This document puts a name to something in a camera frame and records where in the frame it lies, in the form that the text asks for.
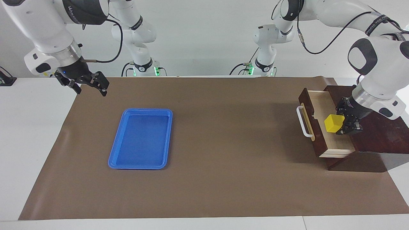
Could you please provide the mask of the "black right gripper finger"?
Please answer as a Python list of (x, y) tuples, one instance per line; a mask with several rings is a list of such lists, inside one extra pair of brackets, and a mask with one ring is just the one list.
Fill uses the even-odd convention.
[(109, 87), (109, 81), (101, 71), (91, 73), (90, 86), (99, 90), (102, 96), (107, 95)]
[(79, 95), (82, 91), (81, 87), (77, 84), (77, 83), (73, 83), (73, 84), (67, 84), (67, 87), (73, 89), (73, 91)]

